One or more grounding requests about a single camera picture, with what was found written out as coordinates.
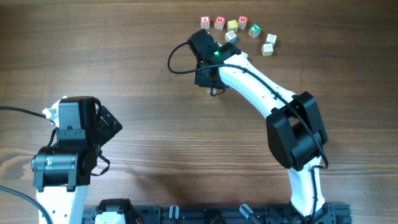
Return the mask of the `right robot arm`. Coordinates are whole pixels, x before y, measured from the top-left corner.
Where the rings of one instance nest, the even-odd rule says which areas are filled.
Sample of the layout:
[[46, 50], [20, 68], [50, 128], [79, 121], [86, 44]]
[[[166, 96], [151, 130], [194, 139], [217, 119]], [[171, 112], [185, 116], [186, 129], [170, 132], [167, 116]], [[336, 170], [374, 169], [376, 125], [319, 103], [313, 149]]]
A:
[[301, 216], [314, 217], [325, 203], [319, 170], [327, 141], [316, 99], [307, 91], [298, 95], [274, 83], [237, 46], [216, 43], [205, 29], [187, 44], [197, 60], [196, 85], [231, 87], [265, 117], [269, 149], [289, 174], [290, 202]]

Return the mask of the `white yellow-sided block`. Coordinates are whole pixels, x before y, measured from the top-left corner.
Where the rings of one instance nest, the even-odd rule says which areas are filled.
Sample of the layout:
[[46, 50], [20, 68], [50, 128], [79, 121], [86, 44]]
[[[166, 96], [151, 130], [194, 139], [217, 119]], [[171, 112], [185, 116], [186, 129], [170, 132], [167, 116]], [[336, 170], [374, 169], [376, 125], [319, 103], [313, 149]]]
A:
[[262, 45], [262, 55], [263, 56], [271, 56], [274, 53], [274, 49], [271, 43]]

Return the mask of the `plain white block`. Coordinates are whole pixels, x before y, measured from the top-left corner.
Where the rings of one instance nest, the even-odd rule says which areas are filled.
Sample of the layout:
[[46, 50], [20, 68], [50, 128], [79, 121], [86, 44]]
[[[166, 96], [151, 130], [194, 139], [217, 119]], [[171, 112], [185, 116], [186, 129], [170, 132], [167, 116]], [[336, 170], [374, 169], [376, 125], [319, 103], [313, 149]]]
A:
[[248, 54], [245, 52], [241, 52], [241, 54], [247, 59], [248, 58]]

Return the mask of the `white blue-sided block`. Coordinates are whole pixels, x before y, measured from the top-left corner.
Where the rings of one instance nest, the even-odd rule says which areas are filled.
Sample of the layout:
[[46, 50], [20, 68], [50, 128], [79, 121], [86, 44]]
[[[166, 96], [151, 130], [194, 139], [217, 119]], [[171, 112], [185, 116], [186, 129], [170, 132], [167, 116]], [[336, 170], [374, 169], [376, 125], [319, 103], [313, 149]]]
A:
[[225, 33], [224, 38], [227, 42], [235, 43], [238, 39], [238, 36], [233, 30], [230, 30], [227, 33]]

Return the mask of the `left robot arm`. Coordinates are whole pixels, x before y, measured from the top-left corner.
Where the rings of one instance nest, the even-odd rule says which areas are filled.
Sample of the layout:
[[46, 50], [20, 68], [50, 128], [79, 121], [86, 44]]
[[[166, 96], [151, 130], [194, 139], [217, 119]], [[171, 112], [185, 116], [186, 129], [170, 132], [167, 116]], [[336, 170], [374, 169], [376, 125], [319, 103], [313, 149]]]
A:
[[101, 148], [122, 124], [93, 96], [62, 98], [43, 111], [56, 124], [50, 142], [32, 158], [40, 223], [81, 223]]

